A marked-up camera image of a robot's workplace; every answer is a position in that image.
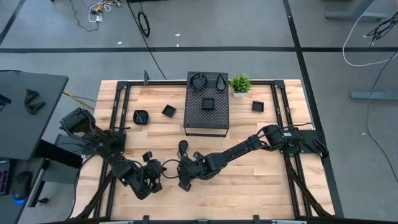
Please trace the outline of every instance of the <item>gray floor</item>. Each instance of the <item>gray floor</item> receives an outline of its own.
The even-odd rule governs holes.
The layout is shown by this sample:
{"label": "gray floor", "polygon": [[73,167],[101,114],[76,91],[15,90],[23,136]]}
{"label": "gray floor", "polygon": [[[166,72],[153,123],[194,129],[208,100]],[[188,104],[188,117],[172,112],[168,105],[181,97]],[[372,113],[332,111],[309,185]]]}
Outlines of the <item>gray floor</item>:
{"label": "gray floor", "polygon": [[[87,12],[72,0],[84,26]],[[86,0],[86,4],[96,2]],[[326,10],[352,9],[358,1],[291,0],[292,14],[302,47],[342,47],[353,21],[327,21]],[[0,1],[0,30],[17,0]],[[138,4],[131,4],[137,11]],[[293,41],[282,1],[278,0],[169,0],[144,2],[151,24],[151,47],[266,46],[292,47]],[[391,16],[394,0],[378,0],[369,11]],[[367,47],[364,34],[377,22],[358,25],[348,47]],[[398,29],[377,47],[396,47]],[[67,0],[27,0],[0,48],[144,47],[127,6],[104,13],[96,32],[78,27]],[[392,53],[349,53],[353,63],[384,60]],[[185,78],[188,70],[246,72],[253,78],[302,78],[294,52],[165,52],[154,53],[169,79]],[[304,53],[326,142],[330,150],[345,217],[398,221],[398,183],[381,151],[366,133],[366,102],[349,99],[352,90],[369,90],[382,65],[354,68],[341,53]],[[17,69],[67,75],[66,91],[96,98],[101,80],[141,79],[147,70],[152,79],[162,78],[148,53],[0,54],[0,69]],[[377,90],[396,89],[398,64],[391,62]],[[59,120],[78,104],[62,97],[45,132],[54,141]],[[398,115],[394,102],[371,105],[369,127],[398,172],[396,138]],[[27,209],[20,223],[39,223],[66,218],[73,200],[73,186],[48,184],[42,193],[50,204]]]}

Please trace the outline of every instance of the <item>white pot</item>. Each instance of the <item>white pot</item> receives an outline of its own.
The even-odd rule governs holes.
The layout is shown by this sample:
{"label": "white pot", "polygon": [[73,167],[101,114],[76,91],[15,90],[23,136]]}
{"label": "white pot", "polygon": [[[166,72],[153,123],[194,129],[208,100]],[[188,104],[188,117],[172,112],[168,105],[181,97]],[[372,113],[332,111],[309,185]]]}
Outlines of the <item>white pot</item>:
{"label": "white pot", "polygon": [[234,97],[235,98],[241,98],[241,97],[244,97],[244,96],[246,96],[248,93],[235,93],[234,92]]}

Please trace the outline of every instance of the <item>potted plant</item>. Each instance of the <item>potted plant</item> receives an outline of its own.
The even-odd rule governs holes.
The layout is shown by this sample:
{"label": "potted plant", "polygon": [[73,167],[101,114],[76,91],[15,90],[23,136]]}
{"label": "potted plant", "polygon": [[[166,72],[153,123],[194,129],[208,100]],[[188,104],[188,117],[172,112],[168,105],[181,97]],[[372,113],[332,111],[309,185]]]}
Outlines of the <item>potted plant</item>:
{"label": "potted plant", "polygon": [[247,95],[251,87],[250,78],[244,73],[242,75],[235,75],[229,84],[234,90],[234,97],[244,97]]}

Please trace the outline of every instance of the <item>perforated metal platform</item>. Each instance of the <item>perforated metal platform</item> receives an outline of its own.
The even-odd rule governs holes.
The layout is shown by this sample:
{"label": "perforated metal platform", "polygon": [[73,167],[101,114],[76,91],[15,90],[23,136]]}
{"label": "perforated metal platform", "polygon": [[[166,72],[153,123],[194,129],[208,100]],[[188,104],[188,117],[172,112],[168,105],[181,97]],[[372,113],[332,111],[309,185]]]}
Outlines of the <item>perforated metal platform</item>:
{"label": "perforated metal platform", "polygon": [[[201,90],[194,90],[190,86],[189,80],[197,73],[205,74],[208,84],[207,87]],[[224,78],[226,88],[219,91],[216,87],[218,75]],[[199,136],[217,136],[225,137],[229,129],[229,97],[228,97],[228,73],[218,72],[188,72],[187,77],[187,96],[185,99],[185,116],[184,128],[209,128],[209,129],[223,129],[225,134],[211,134],[203,133],[187,133],[186,135]],[[203,98],[214,98],[214,110],[207,111],[202,109]]]}

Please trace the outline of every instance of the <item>wooden table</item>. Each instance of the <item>wooden table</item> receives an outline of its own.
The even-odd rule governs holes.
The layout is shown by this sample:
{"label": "wooden table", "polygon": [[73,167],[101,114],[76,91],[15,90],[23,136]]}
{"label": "wooden table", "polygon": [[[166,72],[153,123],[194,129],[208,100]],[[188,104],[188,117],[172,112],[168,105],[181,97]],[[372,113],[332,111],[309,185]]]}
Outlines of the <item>wooden table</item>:
{"label": "wooden table", "polygon": [[[109,128],[117,81],[102,81],[94,117],[102,129]],[[311,122],[300,80],[285,80],[287,97],[294,124]],[[183,130],[186,86],[134,86],[129,95],[125,154],[128,159],[142,162],[142,155],[152,151],[160,162],[177,158],[178,143],[189,143],[188,155],[224,151],[258,129],[276,124],[271,88],[254,85],[248,96],[229,99],[230,129],[226,138],[188,137]],[[119,124],[123,93],[116,124]],[[252,111],[252,101],[263,101],[265,112]],[[177,110],[173,118],[161,112],[169,104]],[[134,110],[146,110],[149,124],[138,126],[132,122]],[[300,129],[311,129],[311,125]],[[301,155],[307,187],[323,208],[334,213],[330,193],[320,158],[315,154]],[[85,164],[81,171],[73,215],[81,212],[98,188],[102,159],[98,156]],[[166,174],[175,175],[177,163],[167,164]],[[210,180],[194,180],[189,192],[180,189],[178,179],[161,178],[163,190],[138,200],[130,187],[117,182],[113,200],[112,220],[250,220],[294,218],[284,159],[279,152],[254,151],[230,162],[220,174]],[[297,197],[301,214],[305,214],[299,188]],[[105,192],[101,214],[106,206]]]}

